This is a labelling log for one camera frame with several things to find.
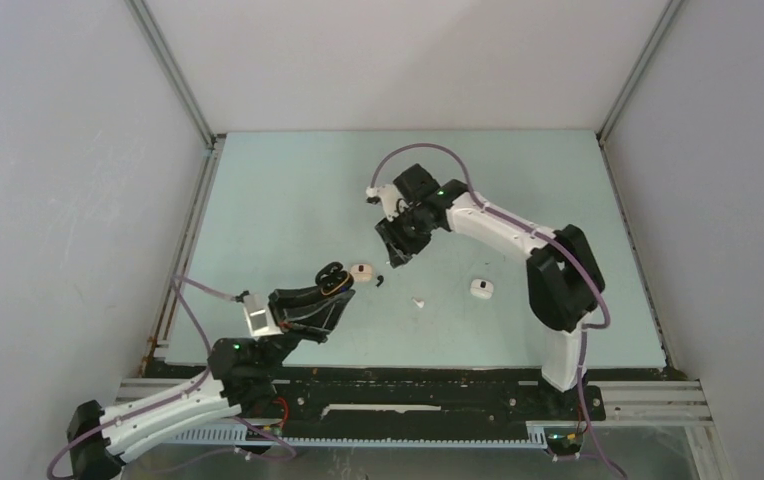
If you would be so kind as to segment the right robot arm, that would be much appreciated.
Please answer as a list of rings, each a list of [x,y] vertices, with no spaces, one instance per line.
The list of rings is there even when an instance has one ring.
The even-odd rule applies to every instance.
[[[366,197],[383,209],[375,230],[394,268],[419,254],[436,230],[469,237],[522,266],[530,309],[546,335],[541,408],[554,418],[574,411],[580,403],[575,386],[585,371],[583,323],[605,289],[585,233],[572,224],[554,230],[528,222],[491,205],[464,181],[440,184],[419,164],[389,184],[371,184]]]

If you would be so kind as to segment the beige earbud charging case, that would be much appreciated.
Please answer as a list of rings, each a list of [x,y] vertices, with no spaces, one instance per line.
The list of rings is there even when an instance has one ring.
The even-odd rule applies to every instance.
[[[376,279],[373,266],[367,263],[353,264],[349,272],[356,283],[368,283]]]

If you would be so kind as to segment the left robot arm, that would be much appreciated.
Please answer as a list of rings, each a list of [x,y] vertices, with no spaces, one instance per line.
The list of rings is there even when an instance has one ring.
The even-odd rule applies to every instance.
[[[277,397],[275,370],[303,341],[322,344],[355,295],[349,286],[277,289],[268,297],[228,296],[242,307],[247,337],[220,338],[199,375],[146,398],[103,407],[92,400],[74,412],[68,443],[47,468],[67,458],[73,479],[112,479],[165,440],[213,420],[262,416]]]

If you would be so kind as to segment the black earbud charging case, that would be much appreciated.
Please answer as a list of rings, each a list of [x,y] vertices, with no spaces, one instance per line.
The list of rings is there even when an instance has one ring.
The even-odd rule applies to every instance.
[[[330,297],[351,289],[354,277],[342,263],[335,261],[318,271],[315,284],[324,297]]]

